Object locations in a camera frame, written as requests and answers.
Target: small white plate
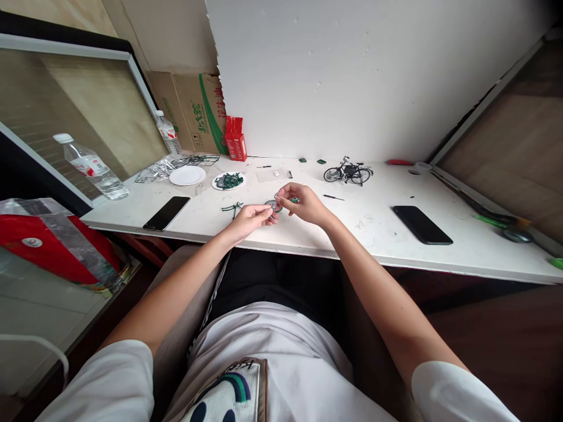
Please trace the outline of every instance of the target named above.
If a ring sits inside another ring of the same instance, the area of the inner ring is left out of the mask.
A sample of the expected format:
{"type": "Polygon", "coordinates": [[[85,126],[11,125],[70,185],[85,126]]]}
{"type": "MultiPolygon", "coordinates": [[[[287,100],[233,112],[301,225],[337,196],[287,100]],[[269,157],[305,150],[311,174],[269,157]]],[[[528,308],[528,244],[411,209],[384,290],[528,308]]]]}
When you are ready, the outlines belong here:
{"type": "Polygon", "coordinates": [[[217,179],[223,177],[223,176],[226,175],[226,174],[234,175],[234,174],[237,174],[237,173],[239,173],[239,172],[225,172],[225,173],[221,173],[219,176],[216,176],[216,177],[213,178],[213,181],[211,182],[211,186],[213,186],[213,187],[214,187],[215,189],[217,189],[217,190],[233,190],[233,189],[238,189],[238,188],[241,187],[241,186],[244,186],[244,185],[246,184],[246,176],[244,176],[243,173],[239,173],[240,177],[242,177],[242,179],[243,179],[243,181],[242,181],[242,183],[241,183],[240,185],[235,186],[234,188],[229,188],[229,189],[222,189],[222,188],[219,188],[219,187],[217,186],[217,183],[215,182],[217,179]]]}
{"type": "Polygon", "coordinates": [[[204,179],[205,170],[197,166],[180,167],[170,174],[170,181],[179,186],[195,185],[204,179]]]}

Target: bicycle model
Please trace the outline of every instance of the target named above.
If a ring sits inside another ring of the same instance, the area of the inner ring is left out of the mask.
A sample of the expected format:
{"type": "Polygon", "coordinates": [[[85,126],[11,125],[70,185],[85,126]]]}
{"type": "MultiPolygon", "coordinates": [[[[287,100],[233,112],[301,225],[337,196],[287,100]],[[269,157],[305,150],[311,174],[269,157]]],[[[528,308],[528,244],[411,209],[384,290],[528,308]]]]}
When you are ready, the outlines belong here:
{"type": "Polygon", "coordinates": [[[344,155],[340,162],[340,167],[331,167],[324,172],[324,179],[327,182],[336,182],[339,179],[344,179],[344,183],[352,180],[352,183],[363,186],[369,179],[374,171],[369,166],[364,166],[364,163],[354,164],[348,161],[350,157],[344,155]]]}

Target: phone screen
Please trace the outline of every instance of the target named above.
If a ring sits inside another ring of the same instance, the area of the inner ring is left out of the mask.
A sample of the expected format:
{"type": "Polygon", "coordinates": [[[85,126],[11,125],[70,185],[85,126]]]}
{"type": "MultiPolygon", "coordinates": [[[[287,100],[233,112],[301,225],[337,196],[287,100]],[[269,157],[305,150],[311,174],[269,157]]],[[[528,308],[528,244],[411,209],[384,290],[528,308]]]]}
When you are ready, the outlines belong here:
{"type": "Polygon", "coordinates": [[[189,202],[187,196],[174,196],[143,226],[147,230],[164,230],[180,210],[189,202]]]}
{"type": "Polygon", "coordinates": [[[422,243],[434,245],[453,243],[453,240],[417,207],[394,206],[393,211],[422,243]]]}

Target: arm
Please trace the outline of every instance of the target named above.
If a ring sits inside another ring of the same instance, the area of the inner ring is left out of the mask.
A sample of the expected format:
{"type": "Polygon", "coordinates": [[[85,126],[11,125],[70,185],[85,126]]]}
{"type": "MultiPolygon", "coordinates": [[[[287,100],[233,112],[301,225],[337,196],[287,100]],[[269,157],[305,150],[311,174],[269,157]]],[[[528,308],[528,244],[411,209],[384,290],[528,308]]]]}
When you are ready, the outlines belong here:
{"type": "Polygon", "coordinates": [[[430,360],[452,363],[468,370],[411,297],[324,206],[311,188],[288,183],[278,192],[277,201],[290,211],[290,215],[296,214],[326,232],[406,385],[411,386],[416,367],[430,360]],[[300,198],[299,203],[289,201],[293,197],[300,198]]]}
{"type": "Polygon", "coordinates": [[[233,222],[204,244],[176,272],[146,295],[115,327],[100,348],[120,340],[144,342],[155,356],[160,344],[225,254],[260,226],[277,223],[269,205],[247,205],[233,222]]]}

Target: white t-shirt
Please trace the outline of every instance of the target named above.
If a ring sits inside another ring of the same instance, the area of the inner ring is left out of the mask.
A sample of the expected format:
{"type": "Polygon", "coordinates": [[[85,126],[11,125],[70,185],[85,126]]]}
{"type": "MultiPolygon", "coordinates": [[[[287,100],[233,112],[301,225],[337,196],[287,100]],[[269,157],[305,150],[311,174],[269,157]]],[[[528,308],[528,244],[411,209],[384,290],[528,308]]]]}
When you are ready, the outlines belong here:
{"type": "MultiPolygon", "coordinates": [[[[395,421],[351,383],[346,355],[322,327],[257,302],[213,321],[198,337],[165,421],[395,421]]],[[[426,422],[517,421],[479,379],[425,362],[412,392],[426,422]]],[[[124,340],[92,356],[37,421],[148,422],[152,356],[124,340]]]]}

